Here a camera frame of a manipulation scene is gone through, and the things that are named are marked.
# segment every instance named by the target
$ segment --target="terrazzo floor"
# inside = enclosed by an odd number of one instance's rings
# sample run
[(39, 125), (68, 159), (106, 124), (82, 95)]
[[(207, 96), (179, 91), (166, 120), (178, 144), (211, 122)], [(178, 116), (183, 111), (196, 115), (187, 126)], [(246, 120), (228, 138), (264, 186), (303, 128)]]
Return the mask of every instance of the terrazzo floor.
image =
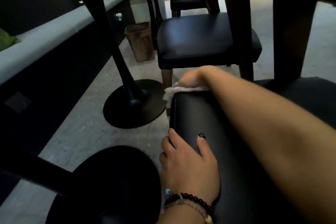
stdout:
[[(219, 0), (225, 11), (224, 0)], [(171, 16), (166, 2), (167, 16)], [(182, 11), (182, 16), (206, 13), (206, 9)], [(255, 80), (273, 78), (272, 0), (251, 0), (252, 26), (260, 38), (263, 51), (254, 64)], [(336, 82), (336, 8), (317, 5), (302, 76), (318, 76)], [(155, 60), (137, 63), (127, 40), (120, 45), (126, 64), (135, 79), (161, 80)], [(239, 75), (236, 65), (223, 67)], [(177, 81), (187, 69), (174, 69)], [(152, 123), (140, 128), (120, 129), (110, 126), (103, 117), (107, 97), (122, 85), (111, 58), (92, 82), (69, 116), (40, 153), (40, 157), (73, 171), (92, 154), (114, 145), (130, 145), (144, 151), (160, 168), (161, 139), (167, 135), (168, 118), (164, 112)], [(0, 207), (2, 224), (44, 223), (55, 193), (38, 185), (20, 181)]]

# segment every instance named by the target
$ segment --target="person's left hand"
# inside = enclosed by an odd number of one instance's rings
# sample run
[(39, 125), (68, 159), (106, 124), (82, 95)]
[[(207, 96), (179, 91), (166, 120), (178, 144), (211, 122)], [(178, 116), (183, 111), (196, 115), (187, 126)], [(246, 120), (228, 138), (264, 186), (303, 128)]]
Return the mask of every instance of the person's left hand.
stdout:
[(219, 194), (220, 181), (217, 161), (207, 141), (197, 137), (200, 156), (174, 129), (170, 128), (168, 134), (161, 142), (163, 188), (192, 194), (212, 205)]

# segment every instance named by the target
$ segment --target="fingernail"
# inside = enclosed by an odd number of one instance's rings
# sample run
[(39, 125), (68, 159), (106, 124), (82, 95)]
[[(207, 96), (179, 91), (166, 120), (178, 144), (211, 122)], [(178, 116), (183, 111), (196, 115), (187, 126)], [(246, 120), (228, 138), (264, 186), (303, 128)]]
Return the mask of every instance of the fingernail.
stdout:
[(199, 132), (199, 133), (198, 133), (198, 136), (199, 136), (200, 138), (204, 138), (204, 139), (206, 139), (206, 138), (205, 138), (205, 135), (204, 135), (202, 132)]

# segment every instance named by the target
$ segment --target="bracelet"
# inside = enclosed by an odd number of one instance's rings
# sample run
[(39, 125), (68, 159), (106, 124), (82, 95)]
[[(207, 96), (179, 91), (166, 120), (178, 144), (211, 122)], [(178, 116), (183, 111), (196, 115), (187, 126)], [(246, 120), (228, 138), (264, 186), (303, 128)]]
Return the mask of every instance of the bracelet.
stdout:
[[(166, 189), (165, 193), (166, 193), (166, 195), (172, 194), (170, 189)], [(173, 193), (174, 194), (166, 200), (165, 206), (182, 198), (182, 199), (185, 199), (185, 200), (193, 201), (196, 204), (199, 204), (201, 207), (203, 207), (205, 209), (205, 211), (207, 212), (208, 215), (213, 216), (212, 207), (210, 205), (208, 205), (206, 202), (204, 202), (202, 199), (200, 199), (198, 197), (195, 197), (191, 194), (187, 194), (187, 193), (180, 193), (180, 192), (176, 192), (176, 191), (174, 191)]]
[(174, 206), (174, 205), (183, 205), (183, 204), (191, 206), (196, 211), (198, 211), (203, 216), (206, 224), (213, 224), (212, 218), (211, 218), (210, 215), (207, 214), (206, 210), (204, 208), (200, 207), (194, 201), (191, 201), (189, 199), (184, 199), (184, 198), (180, 197), (179, 200), (175, 200), (174, 202), (171, 202), (169, 204), (165, 204), (165, 209), (169, 208), (171, 206)]

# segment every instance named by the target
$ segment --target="round black table base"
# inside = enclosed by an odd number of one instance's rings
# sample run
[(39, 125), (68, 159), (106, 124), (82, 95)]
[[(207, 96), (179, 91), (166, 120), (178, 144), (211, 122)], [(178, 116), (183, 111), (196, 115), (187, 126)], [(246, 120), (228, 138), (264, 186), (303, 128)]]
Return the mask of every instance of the round black table base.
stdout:
[[(156, 223), (161, 206), (160, 178), (153, 162), (140, 150), (107, 148), (84, 161), (73, 174), (79, 179), (75, 187), (83, 198), (79, 203), (57, 195), (46, 224)], [(95, 195), (92, 201), (85, 198), (90, 193)]]
[(163, 84), (142, 79), (135, 81), (145, 94), (144, 99), (127, 101), (124, 87), (117, 88), (104, 104), (104, 117), (117, 128), (137, 128), (155, 120), (164, 110), (166, 101)]

